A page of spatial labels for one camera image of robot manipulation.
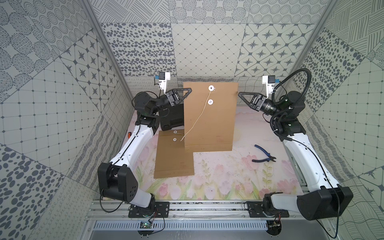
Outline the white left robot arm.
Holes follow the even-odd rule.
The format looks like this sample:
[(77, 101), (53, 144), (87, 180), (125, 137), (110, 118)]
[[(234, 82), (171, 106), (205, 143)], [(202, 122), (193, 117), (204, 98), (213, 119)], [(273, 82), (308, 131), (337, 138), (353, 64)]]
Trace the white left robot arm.
[(117, 155), (109, 163), (99, 165), (97, 173), (101, 198), (122, 201), (153, 212), (155, 197), (139, 188), (134, 166), (160, 126), (161, 117), (158, 112), (182, 104), (192, 89), (173, 89), (156, 98), (149, 93), (140, 92), (134, 97), (132, 104), (137, 111), (135, 129)]

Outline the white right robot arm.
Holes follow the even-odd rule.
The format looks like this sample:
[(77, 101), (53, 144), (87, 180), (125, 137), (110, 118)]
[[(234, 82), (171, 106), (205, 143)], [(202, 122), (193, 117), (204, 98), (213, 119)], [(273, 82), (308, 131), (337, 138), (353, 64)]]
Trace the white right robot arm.
[(327, 170), (299, 122), (298, 115), (305, 108), (304, 95), (292, 91), (278, 102), (259, 93), (240, 92), (238, 96), (252, 110), (271, 117), (273, 133), (283, 143), (308, 188), (301, 196), (282, 192), (266, 194), (263, 199), (265, 215), (277, 217), (281, 212), (291, 211), (309, 221), (340, 217), (354, 195)]

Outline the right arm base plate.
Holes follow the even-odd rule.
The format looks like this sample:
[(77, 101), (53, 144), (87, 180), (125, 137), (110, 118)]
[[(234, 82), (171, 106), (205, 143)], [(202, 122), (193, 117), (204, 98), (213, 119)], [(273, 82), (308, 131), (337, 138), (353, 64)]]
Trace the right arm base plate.
[(264, 205), (263, 202), (256, 201), (256, 202), (250, 202), (246, 201), (244, 203), (245, 209), (249, 213), (250, 218), (289, 218), (290, 214), (286, 210), (277, 210), (273, 207), (270, 207), (269, 205)]

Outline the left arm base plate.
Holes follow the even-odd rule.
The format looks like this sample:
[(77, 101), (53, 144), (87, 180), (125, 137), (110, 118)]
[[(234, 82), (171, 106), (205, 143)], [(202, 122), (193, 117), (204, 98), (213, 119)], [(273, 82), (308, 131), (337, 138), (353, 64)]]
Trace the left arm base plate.
[(156, 215), (156, 218), (168, 218), (170, 202), (151, 202), (148, 207), (131, 205), (129, 208), (129, 218), (149, 218)]

